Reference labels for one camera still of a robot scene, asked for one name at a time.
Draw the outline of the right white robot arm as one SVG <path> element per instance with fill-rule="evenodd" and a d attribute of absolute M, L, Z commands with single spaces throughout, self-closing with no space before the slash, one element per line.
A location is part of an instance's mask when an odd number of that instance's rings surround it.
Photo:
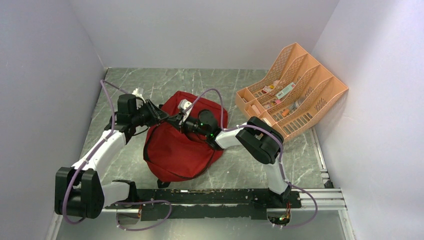
<path fill-rule="evenodd" d="M 201 110 L 196 118 L 181 111 L 168 117 L 165 122 L 181 133 L 203 136 L 206 143 L 215 150 L 243 146 L 256 161 L 263 164 L 270 202 L 275 207 L 282 207 L 288 202 L 292 187 L 286 178 L 282 161 L 284 138 L 260 118 L 253 116 L 241 125 L 224 128 L 219 126 L 210 110 Z"/>

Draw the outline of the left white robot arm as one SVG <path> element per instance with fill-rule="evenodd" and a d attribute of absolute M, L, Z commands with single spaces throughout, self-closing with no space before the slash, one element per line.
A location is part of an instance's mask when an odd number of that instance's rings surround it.
<path fill-rule="evenodd" d="M 55 174 L 54 211 L 63 217 L 95 219 L 103 208 L 121 203 L 132 208 L 139 194 L 134 181 L 101 178 L 120 152 L 136 134 L 137 127 L 163 123 L 169 114 L 149 99 L 122 94 L 99 141 L 71 167 L 61 167 Z"/>

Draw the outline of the red student backpack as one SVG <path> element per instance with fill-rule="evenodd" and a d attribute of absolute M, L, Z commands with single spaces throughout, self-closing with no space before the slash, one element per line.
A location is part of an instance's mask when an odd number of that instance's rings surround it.
<path fill-rule="evenodd" d="M 173 116 L 179 112 L 178 104 L 183 99 L 194 102 L 196 98 L 192 93 L 177 91 L 161 109 Z M 202 110 L 211 111 L 220 126 L 221 105 L 218 103 L 201 98 L 190 110 L 190 117 L 197 117 Z M 159 189 L 169 187 L 172 182 L 199 177 L 223 155 L 224 150 L 213 149 L 204 140 L 205 137 L 199 133 L 181 133 L 169 123 L 155 125 L 148 130 L 143 159 L 158 178 Z"/>

